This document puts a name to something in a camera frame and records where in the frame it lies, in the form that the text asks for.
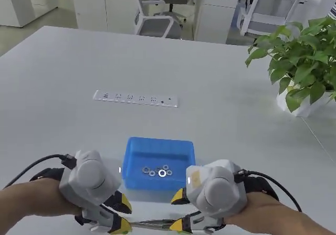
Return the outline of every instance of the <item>human hand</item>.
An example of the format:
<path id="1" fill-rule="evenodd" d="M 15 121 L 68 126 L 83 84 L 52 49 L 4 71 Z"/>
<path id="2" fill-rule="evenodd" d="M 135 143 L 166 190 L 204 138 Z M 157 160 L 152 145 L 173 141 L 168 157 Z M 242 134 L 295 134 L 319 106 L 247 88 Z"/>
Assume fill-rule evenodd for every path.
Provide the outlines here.
<path id="1" fill-rule="evenodd" d="M 264 193 L 248 193 L 245 209 L 224 222 L 236 225 L 252 233 L 280 234 L 279 227 L 284 217 L 297 216 L 300 213 L 281 204 Z"/>
<path id="2" fill-rule="evenodd" d="M 24 184 L 27 189 L 27 215 L 61 216 L 79 215 L 81 209 L 68 202 L 59 191 L 59 181 L 42 178 Z"/>

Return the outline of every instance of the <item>power strip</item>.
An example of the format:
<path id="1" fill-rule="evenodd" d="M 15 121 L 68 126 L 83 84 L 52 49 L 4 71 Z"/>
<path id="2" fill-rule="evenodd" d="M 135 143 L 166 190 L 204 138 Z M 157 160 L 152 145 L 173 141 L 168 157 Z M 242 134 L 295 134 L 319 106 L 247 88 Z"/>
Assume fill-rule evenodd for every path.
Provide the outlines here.
<path id="1" fill-rule="evenodd" d="M 164 95 L 143 95 L 127 92 L 108 92 L 97 90 L 93 96 L 94 100 L 121 102 L 141 105 L 160 105 L 169 107 L 178 107 L 177 97 Z"/>

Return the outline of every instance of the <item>white table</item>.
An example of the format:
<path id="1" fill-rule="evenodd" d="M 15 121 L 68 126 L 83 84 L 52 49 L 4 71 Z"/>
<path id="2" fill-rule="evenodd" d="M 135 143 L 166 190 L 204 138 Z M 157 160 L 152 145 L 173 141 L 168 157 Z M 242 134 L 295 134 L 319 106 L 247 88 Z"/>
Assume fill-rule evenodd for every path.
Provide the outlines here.
<path id="1" fill-rule="evenodd" d="M 308 215 L 335 231 L 335 164 L 302 119 L 278 109 L 268 60 L 246 69 L 246 51 L 240 46 L 42 28 L 0 58 L 0 185 L 48 154 L 97 149 L 122 159 L 130 136 L 190 140 L 198 163 L 231 159 L 274 176 Z M 180 106 L 94 101 L 97 89 L 176 95 Z M 47 166 L 60 164 L 46 162 L 21 181 Z M 167 203 L 132 205 L 138 218 L 186 211 Z M 90 234 L 70 216 L 25 218 L 9 234 L 27 232 Z M 160 234 L 139 229 L 134 234 L 144 232 Z M 245 234 L 235 227 L 220 233 Z"/>

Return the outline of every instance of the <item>white flower pot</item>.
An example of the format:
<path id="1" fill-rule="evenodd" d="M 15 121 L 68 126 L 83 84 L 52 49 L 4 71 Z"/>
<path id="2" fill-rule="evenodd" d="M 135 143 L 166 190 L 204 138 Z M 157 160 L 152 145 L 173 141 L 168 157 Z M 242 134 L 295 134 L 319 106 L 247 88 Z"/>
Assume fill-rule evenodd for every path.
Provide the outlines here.
<path id="1" fill-rule="evenodd" d="M 320 99 L 318 99 L 315 103 L 313 103 L 313 105 L 310 104 L 310 96 L 308 96 L 304 99 L 304 101 L 301 103 L 301 106 L 299 108 L 297 108 L 293 112 L 290 112 L 286 104 L 287 93 L 288 93 L 288 90 L 286 89 L 282 94 L 277 96 L 278 106 L 283 111 L 289 112 L 292 115 L 295 115 L 297 117 L 308 117 L 318 108 L 320 108 L 323 105 L 326 105 L 328 101 L 330 100 L 329 96 L 331 94 L 330 92 L 325 92 L 324 95 Z"/>

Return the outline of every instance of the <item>floor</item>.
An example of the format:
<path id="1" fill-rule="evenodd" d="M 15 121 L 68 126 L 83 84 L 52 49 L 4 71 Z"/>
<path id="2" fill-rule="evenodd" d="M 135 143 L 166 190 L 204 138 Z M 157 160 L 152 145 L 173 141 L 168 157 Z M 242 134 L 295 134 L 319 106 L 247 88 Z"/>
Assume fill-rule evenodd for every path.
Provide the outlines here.
<path id="1" fill-rule="evenodd" d="M 155 13 L 155 9 L 154 7 L 150 10 L 150 13 Z M 183 24 L 182 38 L 185 40 L 193 40 L 192 24 L 194 20 L 194 6 L 174 5 L 174 11 L 187 17 L 187 22 Z M 0 56 L 43 26 L 78 28 L 73 1 L 59 0 L 58 8 L 23 28 L 0 26 Z M 227 41 L 228 44 L 233 45 L 251 45 L 252 42 L 253 39 L 240 36 L 239 30 L 235 28 L 231 29 Z"/>

